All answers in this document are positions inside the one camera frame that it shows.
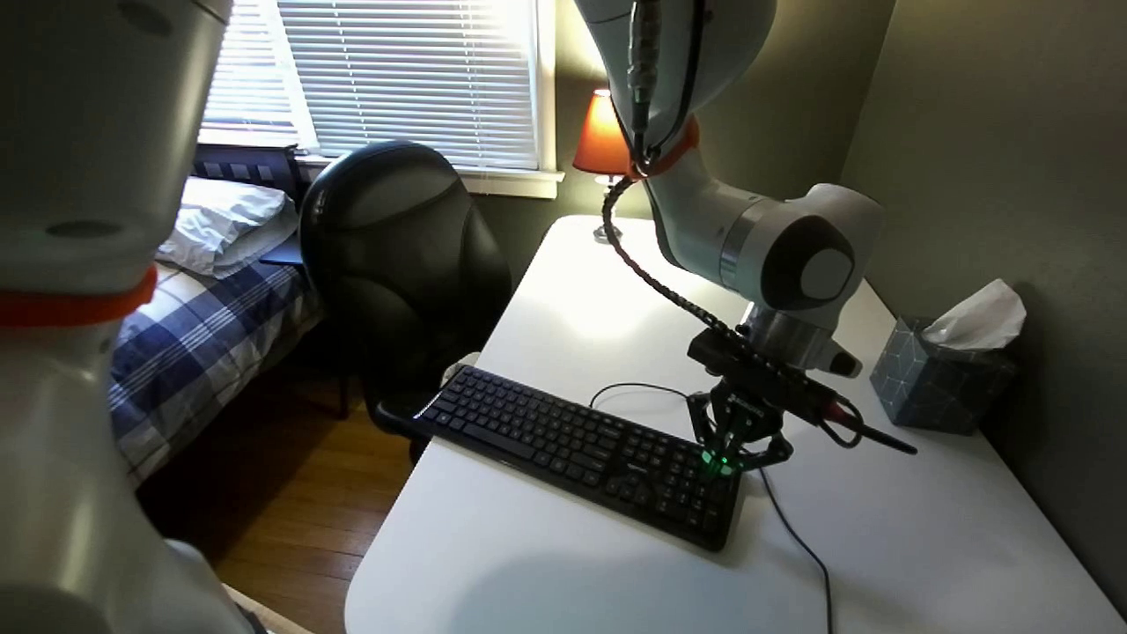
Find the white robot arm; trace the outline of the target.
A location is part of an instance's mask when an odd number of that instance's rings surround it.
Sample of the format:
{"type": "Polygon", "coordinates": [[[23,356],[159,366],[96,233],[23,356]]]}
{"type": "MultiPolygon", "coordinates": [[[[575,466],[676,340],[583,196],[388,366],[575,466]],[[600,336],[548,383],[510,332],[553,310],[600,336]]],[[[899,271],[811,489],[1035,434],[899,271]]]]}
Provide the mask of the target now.
{"type": "Polygon", "coordinates": [[[775,0],[575,5],[603,55],[630,162],[627,179],[607,195],[603,218],[642,184],[664,257],[747,298],[744,319],[727,324],[638,269],[706,324],[688,350],[714,376],[707,393],[690,397],[706,466],[747,472],[786,460],[786,415],[860,434],[860,412],[818,383],[815,371],[860,371],[836,332],[863,283],[877,205],[840,184],[764,195],[734,184],[706,150],[701,113],[753,68],[775,0]]]}

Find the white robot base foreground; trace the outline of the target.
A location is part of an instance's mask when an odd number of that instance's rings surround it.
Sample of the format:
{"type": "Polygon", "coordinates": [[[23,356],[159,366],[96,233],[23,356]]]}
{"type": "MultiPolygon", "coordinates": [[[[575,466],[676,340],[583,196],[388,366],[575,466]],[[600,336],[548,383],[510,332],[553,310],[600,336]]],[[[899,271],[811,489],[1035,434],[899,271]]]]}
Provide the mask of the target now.
{"type": "Polygon", "coordinates": [[[307,634],[157,533],[111,419],[233,0],[0,0],[0,629],[307,634]]]}

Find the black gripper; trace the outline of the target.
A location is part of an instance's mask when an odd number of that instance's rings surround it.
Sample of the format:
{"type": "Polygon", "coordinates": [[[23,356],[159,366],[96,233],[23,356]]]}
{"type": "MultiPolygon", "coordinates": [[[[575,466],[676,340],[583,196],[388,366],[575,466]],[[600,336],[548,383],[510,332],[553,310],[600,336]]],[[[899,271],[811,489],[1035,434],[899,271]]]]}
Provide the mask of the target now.
{"type": "Polygon", "coordinates": [[[744,397],[731,383],[690,393],[688,412],[701,460],[713,472],[750,472],[794,455],[794,442],[784,435],[784,412],[760,397],[744,397]]]}

